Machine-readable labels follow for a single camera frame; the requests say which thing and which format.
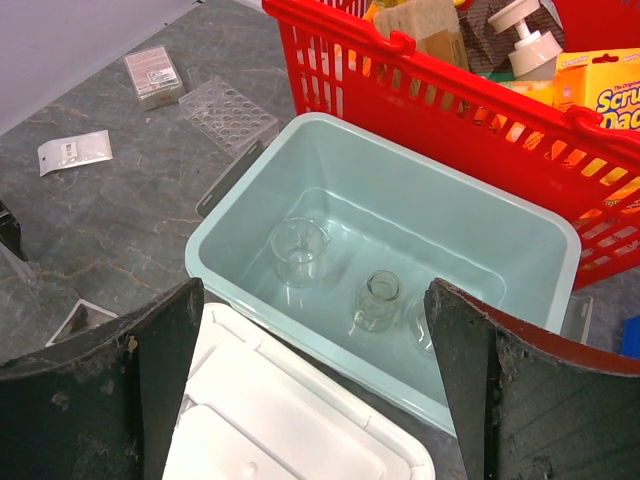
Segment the black powder sachet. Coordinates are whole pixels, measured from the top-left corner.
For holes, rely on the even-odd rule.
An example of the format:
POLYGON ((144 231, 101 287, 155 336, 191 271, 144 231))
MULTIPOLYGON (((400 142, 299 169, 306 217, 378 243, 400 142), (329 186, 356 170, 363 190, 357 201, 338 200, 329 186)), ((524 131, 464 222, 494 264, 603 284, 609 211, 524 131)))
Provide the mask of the black powder sachet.
POLYGON ((79 299, 62 325, 45 343, 46 347, 69 340, 79 334, 92 330, 114 318, 117 314, 98 305, 79 299))

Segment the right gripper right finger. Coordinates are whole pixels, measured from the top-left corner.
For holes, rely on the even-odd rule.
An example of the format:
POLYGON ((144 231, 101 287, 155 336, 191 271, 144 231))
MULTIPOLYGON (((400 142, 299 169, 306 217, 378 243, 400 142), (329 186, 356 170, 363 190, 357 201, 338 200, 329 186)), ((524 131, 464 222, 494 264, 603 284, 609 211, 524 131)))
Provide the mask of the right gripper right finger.
POLYGON ((639 362, 437 278, 426 321, 470 479, 636 479, 639 362))

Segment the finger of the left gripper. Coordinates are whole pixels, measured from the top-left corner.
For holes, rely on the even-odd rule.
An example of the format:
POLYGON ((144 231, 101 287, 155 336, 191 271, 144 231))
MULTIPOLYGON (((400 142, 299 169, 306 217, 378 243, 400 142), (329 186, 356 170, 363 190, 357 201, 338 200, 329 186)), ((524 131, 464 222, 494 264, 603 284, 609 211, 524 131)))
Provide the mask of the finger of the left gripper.
POLYGON ((21 225, 3 202, 0 202, 1 242, 21 261, 28 261, 22 248, 21 225))

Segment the clear glass test tube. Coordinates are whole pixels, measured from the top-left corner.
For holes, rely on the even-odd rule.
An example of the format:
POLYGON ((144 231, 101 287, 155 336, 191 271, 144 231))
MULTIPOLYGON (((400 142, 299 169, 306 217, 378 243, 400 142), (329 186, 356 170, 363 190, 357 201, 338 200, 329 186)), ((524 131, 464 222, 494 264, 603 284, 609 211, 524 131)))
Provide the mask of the clear glass test tube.
POLYGON ((196 90, 202 83, 199 69, 191 66, 187 69, 187 76, 191 90, 196 90))

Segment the small glass vial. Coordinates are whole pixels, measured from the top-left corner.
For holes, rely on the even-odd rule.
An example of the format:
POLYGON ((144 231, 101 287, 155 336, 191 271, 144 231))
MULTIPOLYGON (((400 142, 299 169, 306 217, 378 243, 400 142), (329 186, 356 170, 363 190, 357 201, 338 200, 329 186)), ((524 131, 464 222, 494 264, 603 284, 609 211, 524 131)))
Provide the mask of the small glass vial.
POLYGON ((402 285, 391 271, 378 270, 369 275, 355 297, 353 322, 367 332, 390 328, 400 310, 402 285))

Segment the small glass beaker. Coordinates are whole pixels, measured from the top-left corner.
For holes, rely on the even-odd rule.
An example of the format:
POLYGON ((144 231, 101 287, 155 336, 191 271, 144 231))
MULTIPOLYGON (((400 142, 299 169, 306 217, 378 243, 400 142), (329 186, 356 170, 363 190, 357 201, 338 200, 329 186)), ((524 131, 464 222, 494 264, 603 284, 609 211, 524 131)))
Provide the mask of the small glass beaker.
POLYGON ((325 253, 331 242, 327 231, 306 217, 285 219, 270 234, 276 272, 288 286, 306 288, 325 272, 325 253))

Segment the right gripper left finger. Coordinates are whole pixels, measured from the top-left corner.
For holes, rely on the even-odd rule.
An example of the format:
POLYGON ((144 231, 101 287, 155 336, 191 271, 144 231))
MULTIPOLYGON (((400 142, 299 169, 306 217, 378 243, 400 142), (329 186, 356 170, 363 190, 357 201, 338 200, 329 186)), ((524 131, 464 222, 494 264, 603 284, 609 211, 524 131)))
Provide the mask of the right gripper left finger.
POLYGON ((203 307, 191 278, 3 364, 2 478, 162 478, 203 307))

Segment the white powder sachet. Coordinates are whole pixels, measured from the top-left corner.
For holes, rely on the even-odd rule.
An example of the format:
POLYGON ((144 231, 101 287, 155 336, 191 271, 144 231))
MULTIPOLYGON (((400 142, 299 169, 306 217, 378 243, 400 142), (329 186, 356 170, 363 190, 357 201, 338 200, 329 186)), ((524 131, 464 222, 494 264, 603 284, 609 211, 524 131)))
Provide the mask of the white powder sachet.
POLYGON ((107 130, 49 140, 38 147, 37 154, 41 177, 113 158, 107 130))

